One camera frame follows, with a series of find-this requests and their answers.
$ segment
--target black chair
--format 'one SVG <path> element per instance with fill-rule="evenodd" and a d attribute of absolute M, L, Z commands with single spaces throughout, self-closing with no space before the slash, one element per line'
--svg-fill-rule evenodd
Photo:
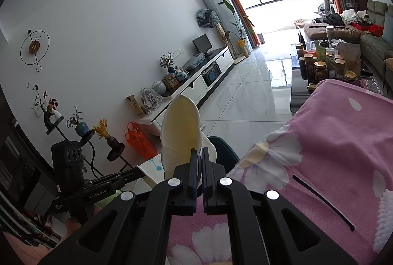
<path fill-rule="evenodd" d="M 229 173 L 235 165 L 240 161 L 239 157 L 232 150 L 232 148 L 223 139 L 218 136 L 208 136 L 208 139 L 213 143 L 217 150 L 216 163 L 221 164 L 225 168 L 225 173 Z"/>

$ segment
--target wall clock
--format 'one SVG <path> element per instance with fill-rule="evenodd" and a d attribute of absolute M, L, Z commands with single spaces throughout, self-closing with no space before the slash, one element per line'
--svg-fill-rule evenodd
<path fill-rule="evenodd" d="M 25 65 L 37 65 L 36 71 L 41 71 L 38 64 L 46 55 L 49 49 L 49 36 L 45 31 L 27 31 L 28 36 L 20 47 L 20 59 Z"/>

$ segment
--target pink blanket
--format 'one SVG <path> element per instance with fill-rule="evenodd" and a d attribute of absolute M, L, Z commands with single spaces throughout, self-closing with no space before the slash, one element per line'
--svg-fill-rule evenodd
<path fill-rule="evenodd" d="M 327 80 L 228 175 L 255 192 L 277 190 L 360 265 L 370 264 L 377 256 L 373 242 L 380 198 L 386 189 L 393 190 L 392 113 L 393 101 Z M 294 175 L 325 197 L 346 222 Z M 172 220 L 172 265 L 230 261 L 226 217 L 204 215 L 200 200 L 196 216 Z"/>

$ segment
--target cushion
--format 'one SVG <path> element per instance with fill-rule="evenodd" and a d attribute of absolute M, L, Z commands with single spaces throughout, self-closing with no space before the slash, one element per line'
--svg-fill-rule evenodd
<path fill-rule="evenodd" d="M 383 40 L 382 37 L 364 35 L 361 39 L 382 60 L 393 58 L 393 47 Z"/>
<path fill-rule="evenodd" d="M 393 17 L 388 13 L 385 15 L 385 27 L 382 38 L 384 38 L 388 44 L 393 45 Z"/>
<path fill-rule="evenodd" d="M 385 12 L 388 10 L 388 4 L 380 1 L 369 0 L 367 2 L 367 9 L 371 22 L 383 27 L 385 24 Z"/>
<path fill-rule="evenodd" d="M 385 64 L 393 71 L 393 59 L 386 59 Z"/>
<path fill-rule="evenodd" d="M 307 33 L 310 40 L 323 40 L 327 39 L 326 27 L 314 26 L 329 26 L 327 23 L 306 23 L 304 31 Z M 345 25 L 343 28 L 335 28 L 335 39 L 358 39 L 364 35 L 364 32 L 350 25 Z"/>
<path fill-rule="evenodd" d="M 389 5 L 388 14 L 393 17 L 393 5 Z"/>
<path fill-rule="evenodd" d="M 367 2 L 367 9 L 373 13 L 384 16 L 385 12 L 388 10 L 388 4 L 382 3 L 380 1 L 369 0 Z"/>

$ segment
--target potted plant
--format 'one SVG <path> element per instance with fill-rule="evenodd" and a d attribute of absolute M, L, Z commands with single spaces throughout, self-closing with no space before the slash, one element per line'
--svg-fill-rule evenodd
<path fill-rule="evenodd" d="M 243 27 L 243 23 L 242 23 L 242 19 L 246 20 L 247 22 L 249 22 L 251 24 L 251 26 L 254 27 L 253 23 L 251 22 L 250 19 L 248 19 L 248 16 L 243 16 L 239 19 L 239 22 L 237 21 L 236 17 L 235 17 L 235 8 L 226 0 L 223 0 L 224 4 L 226 5 L 226 7 L 231 11 L 231 13 L 233 14 L 233 18 L 235 20 L 235 22 L 231 22 L 231 24 L 233 24 L 236 27 L 237 33 L 232 32 L 237 38 L 239 38 L 239 40 L 237 41 L 237 45 L 243 50 L 243 55 L 247 58 L 248 57 L 248 52 L 246 50 L 246 30 Z M 254 32 L 254 29 L 252 29 L 252 27 L 247 28 L 249 31 Z"/>
<path fill-rule="evenodd" d="M 78 111 L 76 106 L 75 108 L 75 113 L 73 114 L 74 116 L 71 117 L 69 120 L 67 120 L 67 126 L 68 128 L 75 126 L 75 132 L 80 136 L 84 137 L 89 131 L 89 127 L 87 126 L 86 122 L 80 121 L 83 120 L 79 115 L 84 114 L 83 112 Z"/>
<path fill-rule="evenodd" d="M 56 120 L 62 117 L 61 113 L 56 110 L 56 107 L 58 107 L 58 102 L 56 99 L 51 99 L 47 94 L 46 91 L 43 94 L 44 102 L 42 102 L 40 93 L 38 92 L 38 85 L 32 86 L 30 83 L 27 85 L 27 89 L 34 90 L 36 92 L 35 100 L 34 100 L 34 107 L 32 108 L 35 110 L 35 107 L 40 106 L 43 111 L 44 110 L 44 105 L 46 105 L 46 111 L 49 112 L 51 115 L 54 115 Z"/>
<path fill-rule="evenodd" d="M 173 58 L 171 56 L 171 53 L 169 53 L 169 56 L 165 56 L 165 54 L 160 57 L 160 66 L 163 66 L 165 69 L 168 69 L 169 73 L 175 73 Z"/>

